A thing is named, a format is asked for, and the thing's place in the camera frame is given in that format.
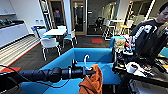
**white table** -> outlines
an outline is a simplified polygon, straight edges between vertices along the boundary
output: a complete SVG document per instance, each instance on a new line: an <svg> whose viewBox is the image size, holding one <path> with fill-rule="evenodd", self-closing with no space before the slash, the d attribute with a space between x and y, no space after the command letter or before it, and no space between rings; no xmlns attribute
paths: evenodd
<svg viewBox="0 0 168 94"><path fill-rule="evenodd" d="M51 29L43 35L64 35L66 33L66 29Z"/></svg>
<svg viewBox="0 0 168 94"><path fill-rule="evenodd" d="M110 20L110 21L112 21L112 22L124 22L124 20Z"/></svg>

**office chair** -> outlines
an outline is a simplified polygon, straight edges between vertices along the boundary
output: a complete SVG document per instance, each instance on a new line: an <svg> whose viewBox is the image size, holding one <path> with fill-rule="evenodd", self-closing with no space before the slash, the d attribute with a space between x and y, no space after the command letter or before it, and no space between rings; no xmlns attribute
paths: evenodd
<svg viewBox="0 0 168 94"><path fill-rule="evenodd" d="M58 53L60 56L60 45L59 45L59 42L56 42L56 38L42 38L40 39L40 41L43 46L42 48L43 48L43 55L44 55L45 61L46 61L45 49L56 47L58 49Z"/></svg>
<svg viewBox="0 0 168 94"><path fill-rule="evenodd" d="M94 28L95 31L96 31L96 29L98 29L98 28L100 28L100 30L102 30L102 26L103 26L104 19L105 19L105 18L102 18L102 17L98 17L98 18L96 19L96 22L95 22L96 27Z"/></svg>
<svg viewBox="0 0 168 94"><path fill-rule="evenodd" d="M75 29L71 32L71 34L68 34L67 36L64 37L64 39L63 39L63 48L64 48L64 40L70 40L71 43L72 43L72 47L74 48L73 38L75 38L75 41L76 41L76 44L77 44L77 39L75 37Z"/></svg>

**person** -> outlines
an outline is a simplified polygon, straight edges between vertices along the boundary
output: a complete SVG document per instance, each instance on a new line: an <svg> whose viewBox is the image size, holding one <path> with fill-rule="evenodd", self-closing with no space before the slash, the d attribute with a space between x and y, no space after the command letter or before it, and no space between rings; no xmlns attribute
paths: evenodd
<svg viewBox="0 0 168 94"><path fill-rule="evenodd" d="M60 12L59 9L56 9L54 12L54 19L55 19L55 23L60 23Z"/></svg>
<svg viewBox="0 0 168 94"><path fill-rule="evenodd" d="M168 28L168 2L160 7L157 15L155 19L139 23L130 33L129 49L134 52L134 56L130 57L128 62L138 62L141 57L145 57L148 58L145 62L151 63L151 60L154 60L151 55L155 50L160 49L161 51L166 46L168 37L167 35L164 37L165 30L163 29Z"/></svg>

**wire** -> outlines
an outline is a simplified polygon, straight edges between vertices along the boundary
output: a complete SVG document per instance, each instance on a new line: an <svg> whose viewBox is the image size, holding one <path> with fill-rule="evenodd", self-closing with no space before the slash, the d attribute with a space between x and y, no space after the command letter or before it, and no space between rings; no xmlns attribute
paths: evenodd
<svg viewBox="0 0 168 94"><path fill-rule="evenodd" d="M26 77L24 77L23 75L19 74L17 71L15 71L14 69L12 69L11 67L4 66L4 65L0 65L0 66L13 70L14 72L16 72L19 76L21 76L23 79L27 80L28 82L33 82L33 81L27 79ZM43 85L46 85L46 86L49 86L49 87L52 87L52 88L61 88L61 87L65 86L65 85L69 82L69 80L70 80L70 79L68 79L68 81L66 81L66 82L65 82L62 86L60 86L60 87L54 87L54 86L52 86L52 85L49 85L49 84L46 84L46 83L43 83L43 82L35 82L35 83L43 84Z"/></svg>

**doorway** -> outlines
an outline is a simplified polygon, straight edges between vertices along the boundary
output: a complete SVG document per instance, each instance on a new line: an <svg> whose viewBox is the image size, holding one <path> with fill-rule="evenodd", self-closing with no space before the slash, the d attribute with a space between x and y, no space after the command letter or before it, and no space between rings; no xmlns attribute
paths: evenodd
<svg viewBox="0 0 168 94"><path fill-rule="evenodd" d="M85 35L86 29L86 0L71 0L71 19L72 28L75 29L76 35Z"/></svg>
<svg viewBox="0 0 168 94"><path fill-rule="evenodd" d="M62 0L48 0L49 10L51 14L51 22L53 28L60 25L66 25L65 14Z"/></svg>
<svg viewBox="0 0 168 94"><path fill-rule="evenodd" d="M102 36L106 21L112 20L116 2L109 0L88 0L87 35Z"/></svg>

